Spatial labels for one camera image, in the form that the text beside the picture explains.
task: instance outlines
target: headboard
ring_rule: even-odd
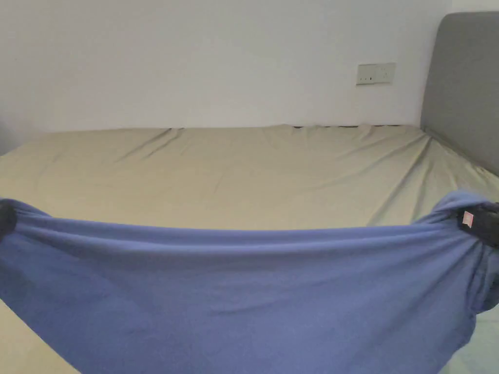
[[[443,19],[421,127],[499,175],[499,11]]]

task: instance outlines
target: blue fleece blanket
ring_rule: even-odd
[[[304,231],[53,218],[10,200],[0,298],[82,373],[431,374],[499,300],[453,193],[408,226]]]

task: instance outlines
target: electrical socket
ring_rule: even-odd
[[[359,65],[357,85],[392,83],[396,66],[395,63]]]

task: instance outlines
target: white wall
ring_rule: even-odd
[[[21,138],[119,127],[417,125],[451,1],[3,0],[0,118]],[[371,62],[397,62],[392,86],[355,87],[357,65]]]
[[[453,0],[452,11],[499,10],[499,0]]]

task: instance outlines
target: mattress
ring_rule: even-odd
[[[410,126],[59,133],[0,158],[3,197],[58,217],[165,227],[408,224],[456,189],[496,201],[499,178]],[[0,331],[3,372],[75,372],[3,303]],[[495,373],[497,342],[492,310],[446,370]]]

